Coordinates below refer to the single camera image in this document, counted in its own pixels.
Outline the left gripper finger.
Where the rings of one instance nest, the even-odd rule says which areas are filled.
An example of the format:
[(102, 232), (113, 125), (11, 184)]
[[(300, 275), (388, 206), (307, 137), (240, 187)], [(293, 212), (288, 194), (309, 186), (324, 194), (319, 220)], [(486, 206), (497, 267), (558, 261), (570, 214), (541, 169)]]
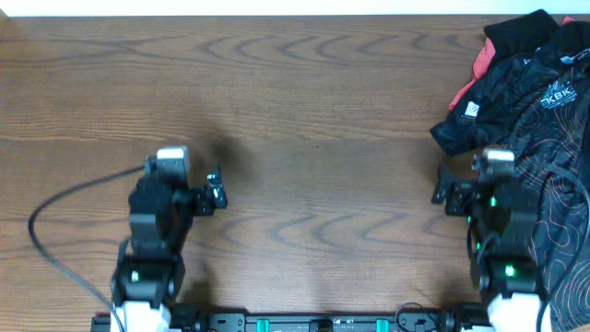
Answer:
[(225, 186), (223, 183), (212, 184), (210, 185), (212, 193), (213, 193), (213, 200), (214, 205), (216, 208), (226, 208), (228, 205), (228, 198), (225, 192)]
[(206, 180), (209, 184), (223, 184), (221, 169), (216, 167), (206, 176)]

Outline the black orange-patterned jersey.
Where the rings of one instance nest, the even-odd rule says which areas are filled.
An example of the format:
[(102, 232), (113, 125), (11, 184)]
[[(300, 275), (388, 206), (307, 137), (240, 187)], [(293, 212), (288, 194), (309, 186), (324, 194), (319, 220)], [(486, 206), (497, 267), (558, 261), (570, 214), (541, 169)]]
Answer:
[(533, 52), (493, 65), (431, 135), (449, 156), (498, 145), (539, 196), (530, 253), (551, 324), (589, 323), (589, 24), (561, 26)]

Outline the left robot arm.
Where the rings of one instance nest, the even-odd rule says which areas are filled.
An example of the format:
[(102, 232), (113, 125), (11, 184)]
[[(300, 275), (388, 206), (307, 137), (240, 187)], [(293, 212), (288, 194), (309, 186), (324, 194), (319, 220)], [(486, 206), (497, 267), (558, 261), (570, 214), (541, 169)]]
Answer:
[(130, 237), (119, 248), (112, 276), (111, 331), (167, 331), (183, 284), (182, 250), (196, 217), (228, 205), (220, 168), (206, 184), (189, 185), (186, 172), (145, 172), (128, 197)]

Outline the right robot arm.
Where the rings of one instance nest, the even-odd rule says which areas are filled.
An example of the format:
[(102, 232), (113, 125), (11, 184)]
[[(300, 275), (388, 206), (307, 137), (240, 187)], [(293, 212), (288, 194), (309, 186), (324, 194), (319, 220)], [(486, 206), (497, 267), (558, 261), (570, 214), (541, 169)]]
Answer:
[(537, 196), (511, 174), (459, 178), (438, 170), (433, 204), (448, 216), (467, 219), (470, 275), (481, 302), (466, 302), (442, 313), (441, 331), (535, 331), (543, 322), (546, 294), (532, 254)]

